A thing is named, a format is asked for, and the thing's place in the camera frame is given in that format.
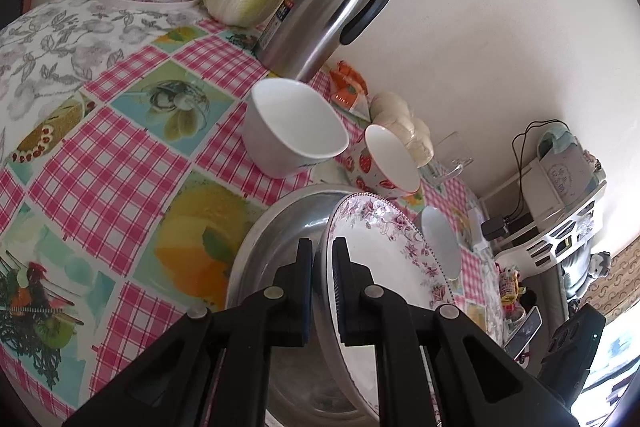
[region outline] glass cup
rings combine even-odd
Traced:
[[[420,174],[431,185],[440,185],[458,176],[474,158],[457,131],[433,148],[433,160],[420,167]]]

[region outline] power adapter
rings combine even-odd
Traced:
[[[506,237],[509,235],[509,229],[507,229],[507,223],[502,216],[492,217],[487,219],[482,225],[480,225],[482,235],[487,241],[498,239],[499,237]]]

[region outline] black cable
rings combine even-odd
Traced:
[[[518,203],[516,204],[516,208],[511,214],[508,214],[507,216],[504,217],[504,220],[507,223],[510,223],[515,219],[518,219],[520,217],[520,214],[524,210],[525,201],[524,201],[524,194],[522,193],[522,159],[524,156],[524,147],[527,142],[527,134],[532,129],[536,129],[538,127],[544,127],[545,125],[548,125],[550,123],[561,123],[567,128],[567,131],[569,132],[571,131],[567,124],[565,124],[562,120],[558,120],[557,118],[553,118],[551,120],[534,120],[532,122],[529,122],[524,132],[516,134],[516,136],[514,136],[513,140],[511,141],[511,151],[513,152],[513,157],[515,158],[516,165],[518,166],[518,185],[520,186],[520,188],[518,191]],[[524,138],[522,139],[522,147],[520,148],[520,159],[518,159],[518,155],[515,149],[515,143],[520,136],[523,136]]]

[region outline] pink checkered tablecloth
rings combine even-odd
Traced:
[[[254,41],[209,19],[174,28],[85,83],[8,154],[0,320],[20,328],[0,343],[0,366],[54,415],[68,417],[191,303],[220,309],[252,224],[312,183],[309,172],[271,179],[246,155],[245,99],[268,74]],[[329,99],[326,73],[309,85]],[[361,125],[340,118],[356,141]],[[462,250],[456,302],[500,342],[495,266],[468,243],[465,185],[423,184],[400,203],[410,217],[426,204],[447,216]],[[18,291],[21,272],[30,286]]]

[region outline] tablecloth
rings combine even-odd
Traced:
[[[34,93],[4,133],[0,366],[61,418],[194,301],[220,309],[252,224],[283,195],[317,181],[312,172],[270,179],[246,156],[245,100],[269,74],[250,51],[256,32],[232,31],[198,10],[146,19],[95,0],[81,6],[96,17],[81,22],[78,13],[69,18],[78,3],[56,0],[55,9],[30,12],[4,32],[0,48],[4,95],[13,91],[1,101],[9,119],[29,105],[24,91]],[[146,29],[134,23],[137,17]],[[171,18],[179,20],[167,28]],[[140,31],[145,37],[133,49],[127,35]],[[329,97],[327,74],[310,85]],[[65,100],[38,122],[35,113],[48,106],[36,102],[58,96]],[[361,126],[340,117],[355,141]],[[16,140],[15,122],[34,131]],[[398,203],[410,217],[425,204],[447,216],[462,251],[462,275],[452,284],[456,302],[501,343],[495,264],[490,252],[473,252],[470,244],[466,209],[477,204],[474,196],[453,179],[423,184]]]

